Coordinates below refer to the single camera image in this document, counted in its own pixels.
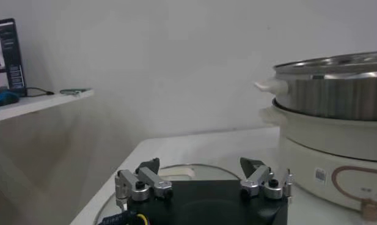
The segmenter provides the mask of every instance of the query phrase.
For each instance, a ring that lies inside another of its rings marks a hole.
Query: computer screen
[[[14,19],[0,21],[0,91],[26,95],[20,46]]]

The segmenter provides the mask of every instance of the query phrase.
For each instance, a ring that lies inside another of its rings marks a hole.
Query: yellow wire
[[[144,221],[145,225],[149,225],[149,223],[147,222],[147,218],[146,218],[145,215],[143,215],[143,214],[137,214],[137,216],[140,217]]]

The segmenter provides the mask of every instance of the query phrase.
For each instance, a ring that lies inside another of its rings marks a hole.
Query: white countertop
[[[205,163],[220,166],[240,177],[240,157],[262,160],[277,168],[278,128],[209,133],[176,138],[148,139],[141,142],[119,166],[134,170],[140,162],[158,157],[161,167],[180,163]],[[71,225],[93,225],[103,204],[115,191],[113,173],[97,194],[82,209]],[[377,224],[364,223],[359,212],[319,199],[294,187],[293,203],[289,208],[289,224]]]

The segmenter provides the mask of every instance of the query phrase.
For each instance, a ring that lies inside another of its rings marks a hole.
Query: metal bracket
[[[293,175],[287,169],[286,172],[278,172],[271,180],[264,184],[264,194],[269,199],[281,199],[282,196],[291,197]]]
[[[240,182],[241,190],[248,197],[257,196],[262,183],[266,182],[273,175],[268,166],[259,166],[250,177]]]
[[[148,167],[139,169],[138,178],[153,187],[156,197],[170,199],[173,196],[172,182],[162,179]]]
[[[149,192],[149,186],[138,180],[138,178],[127,169],[119,171],[115,176],[115,195],[118,205],[121,203],[118,203],[118,201],[128,197],[131,197],[134,201],[147,200],[149,198]]]

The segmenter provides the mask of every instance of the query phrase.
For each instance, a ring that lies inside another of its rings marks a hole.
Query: wall shelf
[[[90,97],[93,90],[87,90],[78,95],[45,95],[39,97],[22,98],[18,103],[0,107],[0,121],[27,113],[36,112],[57,105],[62,105],[72,101]]]

